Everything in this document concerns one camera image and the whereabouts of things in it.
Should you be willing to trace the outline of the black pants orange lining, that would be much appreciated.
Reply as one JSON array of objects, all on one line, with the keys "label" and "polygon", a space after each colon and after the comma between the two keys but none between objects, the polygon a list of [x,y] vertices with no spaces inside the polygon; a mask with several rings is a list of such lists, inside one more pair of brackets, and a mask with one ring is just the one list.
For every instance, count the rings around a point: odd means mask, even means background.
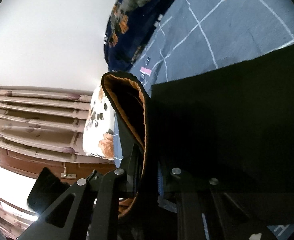
[{"label": "black pants orange lining", "polygon": [[294,45],[150,95],[129,73],[101,84],[143,153],[147,239],[294,239]]}]

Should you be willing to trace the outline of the white floral pillow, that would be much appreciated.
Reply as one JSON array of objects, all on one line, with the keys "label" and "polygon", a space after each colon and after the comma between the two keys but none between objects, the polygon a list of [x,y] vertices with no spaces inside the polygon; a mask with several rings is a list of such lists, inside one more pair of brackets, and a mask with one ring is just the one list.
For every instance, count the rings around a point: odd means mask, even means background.
[{"label": "white floral pillow", "polygon": [[82,148],[87,155],[114,159],[114,122],[116,113],[101,86],[92,95],[83,132]]}]

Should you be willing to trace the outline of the beige patterned curtain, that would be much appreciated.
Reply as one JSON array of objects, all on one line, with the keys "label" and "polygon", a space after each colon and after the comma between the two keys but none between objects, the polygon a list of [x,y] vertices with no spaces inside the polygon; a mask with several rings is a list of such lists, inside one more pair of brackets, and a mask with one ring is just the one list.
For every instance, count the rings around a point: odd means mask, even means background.
[{"label": "beige patterned curtain", "polygon": [[0,88],[0,147],[46,160],[111,164],[83,149],[91,99],[74,90]]}]

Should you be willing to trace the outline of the blue grid bed sheet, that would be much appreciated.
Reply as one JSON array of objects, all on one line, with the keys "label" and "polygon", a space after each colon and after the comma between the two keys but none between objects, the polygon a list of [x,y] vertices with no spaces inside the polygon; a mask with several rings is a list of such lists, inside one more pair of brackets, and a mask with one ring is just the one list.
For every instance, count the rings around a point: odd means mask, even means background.
[{"label": "blue grid bed sheet", "polygon": [[[250,61],[294,45],[294,0],[176,0],[129,74],[148,95],[160,83]],[[119,120],[122,145],[136,143]],[[125,216],[147,239],[142,215]]]}]

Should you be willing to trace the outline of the navy dog print blanket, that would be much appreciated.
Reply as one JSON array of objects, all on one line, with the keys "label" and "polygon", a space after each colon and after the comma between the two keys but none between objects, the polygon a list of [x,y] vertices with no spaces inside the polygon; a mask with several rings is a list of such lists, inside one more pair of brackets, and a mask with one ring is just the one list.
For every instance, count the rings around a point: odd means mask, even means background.
[{"label": "navy dog print blanket", "polygon": [[109,72],[127,72],[133,67],[174,1],[116,0],[104,39]]}]

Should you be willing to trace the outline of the brown wooden bed frame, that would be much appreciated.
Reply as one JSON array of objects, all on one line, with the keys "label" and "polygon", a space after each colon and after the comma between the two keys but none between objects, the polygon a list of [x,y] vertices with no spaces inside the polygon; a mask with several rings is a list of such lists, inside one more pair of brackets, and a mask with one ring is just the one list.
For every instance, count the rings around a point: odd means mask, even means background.
[{"label": "brown wooden bed frame", "polygon": [[82,164],[45,160],[12,152],[1,147],[0,167],[33,179],[38,178],[43,168],[46,167],[61,181],[70,185],[80,178],[86,178],[94,170],[100,174],[106,174],[115,169],[114,164]]}]

